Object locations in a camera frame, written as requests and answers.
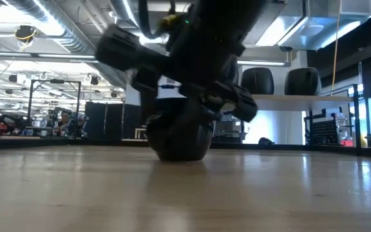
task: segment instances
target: white shelf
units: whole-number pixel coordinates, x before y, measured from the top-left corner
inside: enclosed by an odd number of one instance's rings
[[[324,97],[299,95],[251,95],[258,110],[270,111],[320,111],[325,108],[336,108],[350,102],[352,97]]]

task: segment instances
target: wooden floor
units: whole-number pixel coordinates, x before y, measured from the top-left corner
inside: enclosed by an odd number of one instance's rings
[[[149,148],[2,150],[0,231],[371,232],[371,159],[212,150],[162,164]]]

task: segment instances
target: white wall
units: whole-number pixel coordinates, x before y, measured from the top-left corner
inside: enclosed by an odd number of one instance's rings
[[[126,104],[132,104],[139,106],[140,102],[140,92],[136,91],[130,84],[127,84],[126,88]]]
[[[243,71],[255,66],[243,66]],[[307,67],[307,54],[298,52],[291,67],[268,67],[273,74],[274,94],[284,95],[287,73],[296,68]],[[276,144],[303,144],[303,118],[301,111],[259,111],[249,123],[245,123],[248,133],[246,144],[257,144],[261,137],[266,137]]]
[[[172,84],[175,86],[180,86],[181,84],[179,82],[176,83],[168,83],[167,77],[161,77],[161,79],[158,82],[158,85],[164,85],[164,84]],[[175,89],[158,89],[158,96],[157,98],[168,98],[168,97],[184,97],[183,95],[178,93],[178,88]]]

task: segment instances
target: person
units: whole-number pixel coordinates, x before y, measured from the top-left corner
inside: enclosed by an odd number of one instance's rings
[[[54,128],[54,133],[58,133],[59,136],[62,135],[61,131],[67,133],[69,125],[70,125],[70,113],[67,111],[62,111],[61,121],[58,122],[58,127]]]

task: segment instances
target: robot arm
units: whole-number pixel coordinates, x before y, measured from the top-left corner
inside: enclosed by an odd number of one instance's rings
[[[96,57],[119,70],[136,70],[131,85],[140,92],[144,117],[154,112],[158,80],[164,75],[182,84],[178,91],[189,99],[184,112],[190,121],[215,120],[226,103],[234,106],[235,117],[251,121],[257,105],[247,90],[227,80],[223,70],[243,53],[242,42],[266,4],[267,0],[199,0],[188,13],[171,16],[175,20],[170,26],[161,23],[153,35],[147,1],[139,0],[143,34],[154,38],[169,33],[169,56],[142,46],[137,36],[111,25]]]

